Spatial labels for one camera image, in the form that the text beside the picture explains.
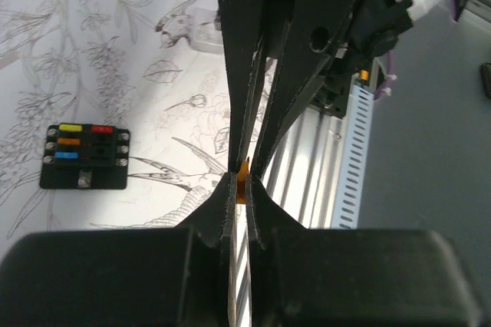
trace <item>white table surface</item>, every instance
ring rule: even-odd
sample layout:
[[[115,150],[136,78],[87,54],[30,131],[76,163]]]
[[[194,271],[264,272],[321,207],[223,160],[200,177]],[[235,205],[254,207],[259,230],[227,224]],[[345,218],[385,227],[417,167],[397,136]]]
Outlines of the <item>white table surface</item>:
[[[229,97],[223,56],[189,46],[195,7],[217,1],[0,0],[0,257],[31,232],[172,226],[210,195]],[[126,190],[38,188],[47,126],[72,121],[130,129]]]

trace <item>blue fuse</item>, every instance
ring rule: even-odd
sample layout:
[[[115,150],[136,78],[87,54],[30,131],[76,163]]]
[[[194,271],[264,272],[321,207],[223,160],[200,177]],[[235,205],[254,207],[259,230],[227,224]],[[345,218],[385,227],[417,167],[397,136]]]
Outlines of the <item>blue fuse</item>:
[[[62,159],[62,160],[77,160],[78,153],[76,152],[56,152],[54,154],[54,158]]]

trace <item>red fuse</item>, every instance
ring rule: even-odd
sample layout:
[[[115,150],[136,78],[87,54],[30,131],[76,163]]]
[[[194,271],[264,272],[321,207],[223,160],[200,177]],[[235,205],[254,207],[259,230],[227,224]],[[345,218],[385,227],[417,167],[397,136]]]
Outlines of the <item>red fuse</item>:
[[[96,134],[112,134],[114,129],[112,126],[98,126],[94,125],[91,129],[93,133]]]

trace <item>orange fuse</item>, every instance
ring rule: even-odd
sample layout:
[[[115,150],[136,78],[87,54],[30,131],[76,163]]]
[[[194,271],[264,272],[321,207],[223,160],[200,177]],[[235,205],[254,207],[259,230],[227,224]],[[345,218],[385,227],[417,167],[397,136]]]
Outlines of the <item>orange fuse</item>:
[[[249,175],[249,157],[242,162],[237,174],[237,203],[246,204],[246,180]]]
[[[69,137],[59,137],[58,144],[60,145],[80,145],[80,139],[72,139]]]

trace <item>cable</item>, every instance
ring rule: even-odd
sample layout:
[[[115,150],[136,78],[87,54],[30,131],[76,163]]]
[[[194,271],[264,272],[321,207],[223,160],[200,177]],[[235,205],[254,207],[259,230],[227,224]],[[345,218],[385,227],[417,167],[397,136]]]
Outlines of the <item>cable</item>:
[[[397,76],[393,74],[394,71],[394,52],[389,51],[387,53],[388,56],[388,66],[387,66],[387,73],[385,74],[385,80],[384,82],[377,88],[377,90],[374,93],[374,99],[377,100],[380,97],[382,97],[385,94],[390,94],[391,89],[390,86],[392,85],[393,81],[397,80]]]

